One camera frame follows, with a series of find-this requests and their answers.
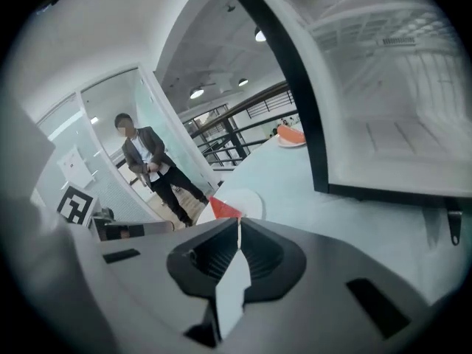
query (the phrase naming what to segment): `white shirt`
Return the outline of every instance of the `white shirt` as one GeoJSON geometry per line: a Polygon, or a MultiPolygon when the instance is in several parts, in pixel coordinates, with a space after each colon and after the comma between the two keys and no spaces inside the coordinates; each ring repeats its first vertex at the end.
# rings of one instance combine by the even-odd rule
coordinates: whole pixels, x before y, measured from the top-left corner
{"type": "MultiPolygon", "coordinates": [[[[138,150],[139,155],[141,155],[141,159],[145,164],[149,164],[153,161],[153,154],[149,152],[149,150],[142,144],[139,135],[136,135],[136,138],[132,139],[131,143],[134,144],[134,147],[136,147],[136,149],[138,150]]],[[[165,173],[167,173],[169,168],[169,165],[162,162],[161,169],[159,169],[159,172],[164,175],[165,173]]],[[[157,181],[159,180],[159,174],[157,172],[151,172],[149,173],[149,179],[151,182],[157,181]]]]}

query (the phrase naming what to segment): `black pants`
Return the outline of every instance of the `black pants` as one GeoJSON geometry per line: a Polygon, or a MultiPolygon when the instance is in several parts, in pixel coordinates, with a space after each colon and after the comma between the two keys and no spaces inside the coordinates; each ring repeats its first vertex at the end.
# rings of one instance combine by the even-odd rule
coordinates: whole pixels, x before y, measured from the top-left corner
{"type": "Polygon", "coordinates": [[[184,223],[189,221],[189,215],[178,203],[177,197],[172,191],[170,185],[181,187],[190,192],[196,199],[203,201],[205,195],[198,189],[191,180],[188,179],[184,173],[177,167],[170,167],[170,169],[162,175],[158,180],[151,182],[150,187],[152,191],[156,192],[162,201],[165,202],[177,218],[184,223]]]}

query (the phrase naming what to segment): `floor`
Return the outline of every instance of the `floor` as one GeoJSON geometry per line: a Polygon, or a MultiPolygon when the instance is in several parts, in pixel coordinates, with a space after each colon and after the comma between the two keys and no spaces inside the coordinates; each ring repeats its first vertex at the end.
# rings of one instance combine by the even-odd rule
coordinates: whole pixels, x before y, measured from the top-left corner
{"type": "MultiPolygon", "coordinates": [[[[204,210],[205,205],[193,198],[193,196],[184,189],[180,189],[178,192],[174,190],[174,194],[176,195],[180,205],[185,209],[185,211],[187,211],[187,214],[194,223],[196,223],[201,212],[204,210]]],[[[162,219],[171,221],[174,224],[175,230],[185,228],[185,224],[177,219],[176,215],[170,211],[170,208],[167,205],[162,206],[161,203],[162,199],[160,199],[157,194],[147,202],[150,208],[153,209],[162,219]]]]}

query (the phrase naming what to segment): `orange object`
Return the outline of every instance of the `orange object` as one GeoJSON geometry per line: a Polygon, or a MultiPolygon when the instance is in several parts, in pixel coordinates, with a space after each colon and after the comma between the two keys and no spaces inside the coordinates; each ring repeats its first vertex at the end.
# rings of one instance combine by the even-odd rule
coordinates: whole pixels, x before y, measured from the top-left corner
{"type": "Polygon", "coordinates": [[[243,213],[236,210],[228,204],[220,201],[215,197],[209,197],[209,203],[212,206],[213,214],[215,218],[241,218],[243,213]]]}
{"type": "Polygon", "coordinates": [[[305,143],[305,135],[298,131],[295,130],[292,127],[288,127],[285,125],[280,125],[277,128],[277,133],[285,140],[292,142],[292,143],[305,143]]]}

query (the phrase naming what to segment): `black railing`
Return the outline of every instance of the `black railing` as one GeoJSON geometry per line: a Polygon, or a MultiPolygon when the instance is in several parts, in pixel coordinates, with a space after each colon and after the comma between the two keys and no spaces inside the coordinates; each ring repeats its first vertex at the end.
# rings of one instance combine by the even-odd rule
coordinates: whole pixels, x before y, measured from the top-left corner
{"type": "Polygon", "coordinates": [[[286,91],[285,93],[279,94],[278,96],[264,100],[261,103],[252,106],[251,108],[247,108],[246,111],[248,112],[249,118],[252,119],[258,115],[268,113],[271,110],[293,103],[294,100],[292,98],[292,93],[290,91],[286,91]]]}
{"type": "Polygon", "coordinates": [[[273,122],[277,119],[288,117],[294,114],[297,114],[297,110],[295,108],[291,92],[288,89],[288,85],[285,82],[279,83],[275,86],[272,86],[271,88],[266,89],[265,91],[256,94],[246,101],[243,101],[234,108],[225,111],[219,117],[214,118],[213,121],[201,126],[198,130],[191,133],[190,136],[193,139],[197,137],[201,138],[203,143],[199,144],[198,147],[205,147],[205,149],[202,150],[202,154],[205,157],[212,155],[212,157],[206,159],[209,164],[223,165],[223,163],[231,162],[232,165],[237,166],[237,162],[243,161],[250,153],[248,147],[261,145],[268,140],[268,138],[264,138],[251,142],[244,142],[243,136],[241,134],[242,132],[250,128],[261,126],[268,122],[273,122]],[[274,109],[281,108],[285,105],[292,105],[294,109],[242,128],[236,127],[236,124],[232,120],[234,115],[239,114],[245,110],[247,111],[249,118],[253,119],[257,115],[268,113],[269,111],[273,111],[274,109]],[[211,136],[220,132],[226,133],[215,138],[210,138],[211,136]],[[231,151],[235,151],[237,157],[232,156],[231,151]],[[218,153],[225,153],[228,159],[218,158],[218,153]]]}

